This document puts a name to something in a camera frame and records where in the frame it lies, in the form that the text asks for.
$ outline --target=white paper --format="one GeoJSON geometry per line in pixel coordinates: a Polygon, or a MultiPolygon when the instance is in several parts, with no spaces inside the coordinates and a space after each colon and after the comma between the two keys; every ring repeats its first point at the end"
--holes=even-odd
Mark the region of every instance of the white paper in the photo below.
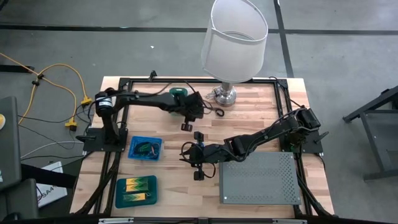
{"type": "MultiPolygon", "coordinates": [[[[53,170],[54,172],[63,173],[61,166],[62,166],[61,162],[55,162],[53,164],[43,167],[42,169],[52,170],[56,168],[53,170]]],[[[41,198],[39,190],[36,190],[37,200],[41,198],[40,201],[38,202],[39,208],[68,195],[67,189],[65,187],[57,187],[47,184],[36,184],[36,186],[40,189],[40,191],[43,194],[43,197],[41,198]]]]}

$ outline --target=yellow cable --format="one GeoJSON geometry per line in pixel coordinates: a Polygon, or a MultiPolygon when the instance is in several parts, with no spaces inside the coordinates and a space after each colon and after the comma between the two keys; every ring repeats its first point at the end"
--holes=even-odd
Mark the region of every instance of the yellow cable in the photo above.
{"type": "MultiPolygon", "coordinates": [[[[49,68],[52,67],[52,66],[49,66],[49,67],[43,69],[40,73],[37,73],[37,72],[33,71],[32,69],[26,67],[25,65],[21,64],[20,62],[18,62],[18,61],[16,61],[16,60],[12,59],[12,58],[10,58],[10,57],[8,57],[7,55],[4,55],[3,53],[0,53],[0,55],[2,55],[3,57],[7,58],[8,60],[10,60],[10,61],[12,61],[12,62],[14,62],[14,63],[16,63],[16,64],[18,64],[18,65],[20,65],[21,67],[25,68],[26,70],[32,72],[33,74],[35,74],[35,75],[37,75],[37,76],[39,76],[41,73],[43,73],[44,71],[46,71],[47,69],[49,69],[49,68]]],[[[48,79],[46,79],[46,78],[43,78],[43,79],[44,79],[46,82],[50,83],[51,85],[56,86],[56,87],[59,87],[59,88],[62,88],[62,89],[64,89],[64,90],[68,91],[70,94],[72,94],[73,99],[75,100],[75,108],[74,108],[74,110],[73,110],[73,115],[72,115],[73,117],[72,117],[71,121],[74,122],[74,120],[75,120],[75,115],[76,115],[76,104],[77,104],[76,95],[75,95],[70,89],[68,89],[67,87],[64,87],[64,86],[55,84],[55,83],[51,82],[50,80],[48,80],[48,79]]],[[[30,102],[30,103],[29,103],[29,106],[28,106],[28,110],[25,112],[24,116],[25,116],[25,115],[27,114],[27,112],[29,111],[31,104],[32,104],[32,103],[30,102]]]]}
{"type": "Polygon", "coordinates": [[[32,102],[33,102],[33,97],[35,95],[35,89],[36,89],[36,85],[33,85],[32,88],[32,93],[30,94],[30,100],[29,100],[29,105],[27,106],[27,109],[24,113],[24,115],[21,117],[21,119],[19,120],[18,124],[21,124],[22,121],[24,120],[24,117],[28,114],[29,110],[30,110],[30,106],[32,106],[32,102]]]}
{"type": "Polygon", "coordinates": [[[40,74],[43,73],[44,71],[48,70],[49,68],[52,68],[52,67],[55,67],[55,66],[64,66],[64,67],[70,68],[72,71],[74,71],[74,72],[79,76],[79,79],[80,79],[80,82],[81,82],[81,87],[82,87],[82,89],[83,89],[83,94],[84,94],[84,97],[86,98],[86,97],[87,97],[87,94],[86,94],[85,83],[83,82],[83,79],[81,78],[80,73],[79,73],[76,69],[74,69],[72,66],[67,65],[67,64],[63,64],[63,63],[56,63],[56,64],[50,65],[50,66],[48,66],[47,68],[43,69],[43,70],[40,72],[40,74]]]}

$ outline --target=concrete floor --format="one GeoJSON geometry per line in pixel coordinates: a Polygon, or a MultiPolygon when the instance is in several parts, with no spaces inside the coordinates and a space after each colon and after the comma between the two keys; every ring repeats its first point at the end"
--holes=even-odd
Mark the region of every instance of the concrete floor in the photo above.
{"type": "MultiPolygon", "coordinates": [[[[253,1],[269,27],[277,29],[273,0],[253,1]]],[[[15,0],[0,12],[0,22],[121,27],[206,27],[210,0],[15,0]]],[[[286,29],[397,30],[395,0],[280,0],[286,29]]],[[[105,75],[202,76],[200,50],[204,33],[55,32],[0,30],[1,52],[40,70],[67,63],[83,75],[93,96],[105,75]]],[[[344,115],[397,85],[396,35],[288,35],[295,77],[305,79],[310,104],[322,122],[326,173],[335,213],[341,217],[383,222],[398,220],[398,178],[365,183],[363,174],[378,171],[363,126],[345,124],[344,115]]],[[[12,64],[0,58],[0,64],[12,64]]],[[[70,87],[81,98],[75,74],[55,68],[47,75],[70,87]]],[[[260,77],[286,77],[279,34],[270,34],[260,77]]],[[[19,114],[29,102],[33,75],[0,74],[0,98],[16,96],[19,114]]],[[[60,120],[71,115],[68,93],[43,83],[29,116],[60,120]]],[[[63,123],[23,122],[24,126],[58,141],[69,141],[63,123]]],[[[21,153],[50,141],[20,129],[21,153]]],[[[81,144],[66,151],[49,147],[36,155],[73,156],[81,144]]],[[[27,161],[44,166],[54,159],[27,161]]]]}

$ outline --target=blue tray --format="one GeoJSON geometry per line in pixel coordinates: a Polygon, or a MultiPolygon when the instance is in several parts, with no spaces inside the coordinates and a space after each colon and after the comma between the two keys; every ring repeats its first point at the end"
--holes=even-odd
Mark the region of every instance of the blue tray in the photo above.
{"type": "Polygon", "coordinates": [[[158,161],[159,158],[160,158],[161,149],[162,149],[162,139],[161,138],[144,137],[144,136],[133,136],[131,138],[130,150],[129,150],[128,158],[129,159],[147,160],[147,161],[158,161]],[[136,145],[138,145],[140,143],[143,143],[143,142],[150,142],[152,144],[156,144],[156,143],[159,144],[159,146],[160,146],[159,154],[157,155],[156,158],[149,159],[147,157],[141,157],[141,156],[134,155],[134,148],[136,147],[136,145]]]}

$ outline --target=yellow extension cord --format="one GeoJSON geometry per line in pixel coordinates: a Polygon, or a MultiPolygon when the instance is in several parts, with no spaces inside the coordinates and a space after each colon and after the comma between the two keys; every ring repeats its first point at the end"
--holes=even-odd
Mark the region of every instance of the yellow extension cord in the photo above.
{"type": "MultiPolygon", "coordinates": [[[[90,103],[92,102],[92,99],[89,98],[89,97],[87,96],[87,94],[86,94],[85,84],[84,84],[83,79],[81,78],[80,73],[79,73],[76,69],[74,69],[72,66],[67,65],[67,64],[63,64],[63,63],[56,63],[56,64],[53,64],[53,65],[50,65],[50,66],[44,68],[41,72],[37,73],[37,72],[31,70],[30,68],[26,67],[25,65],[21,64],[20,62],[18,62],[18,61],[16,61],[16,60],[12,59],[12,58],[10,58],[10,57],[8,57],[7,55],[4,55],[3,53],[0,53],[0,55],[2,55],[3,57],[7,58],[8,60],[10,60],[10,61],[12,61],[12,62],[14,62],[14,63],[16,63],[16,64],[18,64],[18,65],[20,65],[21,67],[25,68],[26,70],[32,72],[33,74],[35,74],[35,75],[37,75],[37,76],[43,74],[43,73],[44,73],[45,71],[47,71],[48,69],[50,69],[50,68],[52,68],[52,67],[56,67],[56,66],[63,66],[63,67],[70,68],[71,70],[73,70],[73,71],[79,76],[79,79],[80,79],[80,81],[81,81],[81,87],[82,87],[82,89],[83,89],[83,95],[84,95],[84,99],[83,99],[83,101],[81,102],[81,104],[82,104],[82,105],[87,105],[87,104],[90,104],[90,103]]],[[[51,84],[51,85],[53,85],[53,86],[62,88],[62,89],[64,89],[64,90],[68,91],[70,94],[72,94],[73,99],[74,99],[74,101],[75,101],[75,107],[74,107],[74,110],[73,110],[72,117],[70,118],[69,122],[67,122],[67,123],[65,124],[65,126],[66,126],[66,127],[69,127],[69,126],[77,126],[77,124],[76,124],[76,122],[75,122],[76,108],[77,108],[76,95],[75,95],[70,89],[68,89],[68,88],[65,87],[65,86],[58,85],[58,84],[56,84],[56,83],[54,83],[54,82],[51,82],[50,80],[48,80],[48,79],[46,79],[46,78],[44,78],[44,77],[43,77],[43,80],[45,80],[46,82],[48,82],[49,84],[51,84]]],[[[25,111],[23,117],[25,117],[25,116],[28,114],[28,112],[29,112],[29,110],[30,110],[30,107],[32,106],[32,102],[33,102],[35,90],[36,90],[36,85],[33,85],[32,92],[31,92],[31,94],[30,94],[29,105],[28,105],[28,107],[27,107],[27,109],[26,109],[26,111],[25,111]]],[[[23,117],[19,120],[18,124],[21,124],[21,123],[22,123],[22,121],[24,120],[23,117]]]]}

